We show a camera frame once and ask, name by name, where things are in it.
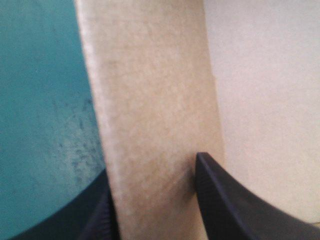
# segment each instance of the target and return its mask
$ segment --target dark curved edge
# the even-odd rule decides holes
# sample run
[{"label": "dark curved edge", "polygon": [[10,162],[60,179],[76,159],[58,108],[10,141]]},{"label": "dark curved edge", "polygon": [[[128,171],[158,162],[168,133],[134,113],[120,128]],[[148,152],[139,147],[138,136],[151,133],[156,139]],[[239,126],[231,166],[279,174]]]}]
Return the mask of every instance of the dark curved edge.
[{"label": "dark curved edge", "polygon": [[113,224],[114,231],[118,232],[108,178],[104,169],[74,200],[38,225],[10,240],[76,240],[80,235],[83,236],[82,240],[99,239],[90,238],[90,235],[84,235],[83,232],[86,230],[87,233],[94,233],[94,231],[90,232],[88,225],[91,224],[91,228],[94,228],[93,223],[99,223],[95,221],[94,216],[99,216],[99,211],[102,211],[102,208],[106,206],[111,208],[111,210],[108,208],[108,211],[112,217],[112,220],[106,222],[106,224]]},{"label": "dark curved edge", "polygon": [[110,189],[102,194],[78,240],[119,240],[116,211]]},{"label": "dark curved edge", "polygon": [[254,195],[206,152],[196,155],[195,185],[209,240],[320,240],[320,229]]}]

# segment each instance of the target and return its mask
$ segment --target white wall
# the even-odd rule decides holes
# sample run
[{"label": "white wall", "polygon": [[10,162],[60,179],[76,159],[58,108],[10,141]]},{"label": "white wall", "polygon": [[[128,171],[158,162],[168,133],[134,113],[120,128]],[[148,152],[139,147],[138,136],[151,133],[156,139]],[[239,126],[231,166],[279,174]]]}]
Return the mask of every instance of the white wall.
[{"label": "white wall", "polygon": [[320,222],[320,1],[204,4],[228,171]]}]

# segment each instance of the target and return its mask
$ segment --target beige wooden board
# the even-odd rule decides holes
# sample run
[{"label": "beige wooden board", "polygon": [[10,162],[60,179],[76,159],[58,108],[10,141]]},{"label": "beige wooden board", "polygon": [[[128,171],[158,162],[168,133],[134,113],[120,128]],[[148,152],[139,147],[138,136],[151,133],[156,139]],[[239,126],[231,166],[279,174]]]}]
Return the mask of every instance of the beige wooden board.
[{"label": "beige wooden board", "polygon": [[202,0],[75,3],[122,239],[206,239],[195,156],[224,157]]}]

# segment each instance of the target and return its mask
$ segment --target teal surface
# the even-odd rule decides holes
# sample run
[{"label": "teal surface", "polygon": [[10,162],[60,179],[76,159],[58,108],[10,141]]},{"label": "teal surface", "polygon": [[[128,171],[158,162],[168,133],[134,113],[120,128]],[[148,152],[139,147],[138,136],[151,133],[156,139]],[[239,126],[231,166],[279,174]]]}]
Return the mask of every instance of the teal surface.
[{"label": "teal surface", "polygon": [[72,0],[0,0],[0,240],[105,167]]}]

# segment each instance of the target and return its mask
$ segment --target black rubber piece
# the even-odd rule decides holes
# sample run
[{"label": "black rubber piece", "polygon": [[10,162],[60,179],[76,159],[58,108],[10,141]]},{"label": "black rubber piece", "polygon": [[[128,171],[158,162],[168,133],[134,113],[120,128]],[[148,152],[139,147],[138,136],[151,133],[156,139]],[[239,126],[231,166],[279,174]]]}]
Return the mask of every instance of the black rubber piece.
[{"label": "black rubber piece", "polygon": [[73,201],[11,240],[118,240],[106,170]]},{"label": "black rubber piece", "polygon": [[206,152],[196,156],[195,184],[209,240],[320,240],[320,229],[254,195]]}]

